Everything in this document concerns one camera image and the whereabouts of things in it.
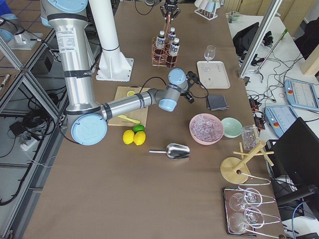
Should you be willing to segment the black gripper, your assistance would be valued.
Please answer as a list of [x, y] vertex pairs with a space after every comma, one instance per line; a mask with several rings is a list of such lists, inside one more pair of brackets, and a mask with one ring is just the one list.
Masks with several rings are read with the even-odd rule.
[[184, 96], [189, 103], [194, 102], [194, 98], [190, 94], [191, 93], [190, 88], [194, 84], [198, 84], [198, 85], [202, 86], [202, 83], [201, 83], [200, 79], [198, 78], [198, 76], [194, 72], [188, 71], [188, 73], [186, 74], [186, 87], [184, 90], [181, 91], [180, 95]]
[[172, 12], [172, 19], [175, 19], [179, 15], [181, 10], [177, 4], [178, 4], [177, 0], [165, 1], [164, 5], [160, 7], [160, 11], [164, 19], [167, 19], [169, 12]]

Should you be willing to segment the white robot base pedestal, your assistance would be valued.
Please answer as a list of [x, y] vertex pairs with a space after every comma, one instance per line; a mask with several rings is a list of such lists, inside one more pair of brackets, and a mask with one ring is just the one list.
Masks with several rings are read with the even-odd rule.
[[91, 0], [89, 4], [102, 47], [96, 79], [128, 82], [134, 60], [126, 58], [120, 51], [111, 2], [109, 0]]

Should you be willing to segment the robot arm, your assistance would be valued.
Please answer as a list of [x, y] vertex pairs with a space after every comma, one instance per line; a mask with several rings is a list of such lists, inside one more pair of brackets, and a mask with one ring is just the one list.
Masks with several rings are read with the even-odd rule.
[[189, 75], [176, 68], [169, 72], [168, 85], [163, 90], [149, 89], [109, 103], [96, 102], [86, 44], [86, 7], [92, 11], [102, 47], [98, 79], [127, 82], [133, 66], [133, 60], [120, 51], [110, 1], [43, 0], [40, 4], [42, 23], [56, 33], [69, 99], [68, 127], [78, 144], [100, 142], [107, 134], [107, 122], [119, 115], [153, 104], [171, 112], [179, 97], [189, 92]]

